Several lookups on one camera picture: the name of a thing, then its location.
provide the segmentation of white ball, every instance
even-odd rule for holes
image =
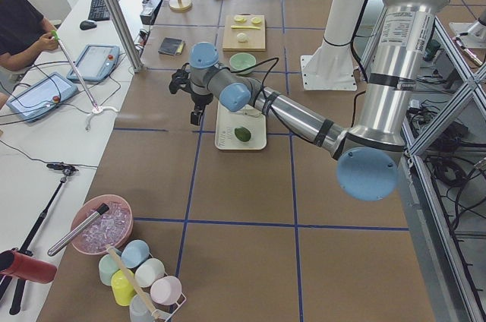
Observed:
[[[248,41],[248,35],[246,33],[240,32],[236,35],[236,39],[239,43],[246,43]]]

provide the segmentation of robotic arm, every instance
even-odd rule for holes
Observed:
[[[400,129],[435,15],[450,0],[383,0],[383,23],[361,118],[344,128],[283,96],[252,77],[240,77],[218,62],[216,47],[198,43],[191,50],[190,71],[172,76],[171,93],[183,89],[195,103],[191,123],[213,95],[229,111],[246,104],[275,115],[286,126],[338,160],[337,178],[353,197],[379,200],[397,183],[397,164],[405,145]]]

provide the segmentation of wooden cutting board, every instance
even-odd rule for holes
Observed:
[[[235,21],[235,16],[246,18],[245,22]],[[253,24],[251,19],[257,17],[261,19],[259,24]],[[231,28],[231,26],[254,26],[259,27],[255,29],[241,29]],[[246,33],[248,41],[240,43],[236,35],[239,33]],[[222,36],[222,50],[223,51],[266,51],[265,45],[265,16],[262,14],[234,14],[226,16],[225,31]]]

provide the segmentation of computer mouse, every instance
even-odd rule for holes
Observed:
[[[81,28],[83,31],[91,30],[92,28],[95,28],[96,26],[98,26],[98,24],[95,21],[92,21],[92,20],[85,20],[85,21],[82,21],[79,24],[79,28]]]

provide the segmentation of label on robot arm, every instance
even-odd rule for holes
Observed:
[[[380,45],[406,47],[409,51],[423,55],[433,25],[434,15],[426,12],[387,14]]]
[[[415,41],[415,44],[412,45],[412,47],[409,47],[409,49],[415,52],[420,52],[423,55],[425,53],[428,40],[432,33],[435,16],[433,14],[425,12],[419,13],[420,15],[417,15],[417,17],[415,18],[416,23],[414,26],[414,30],[417,31],[417,40]]]
[[[396,12],[387,14],[380,44],[389,46],[407,46],[415,18],[415,12]]]

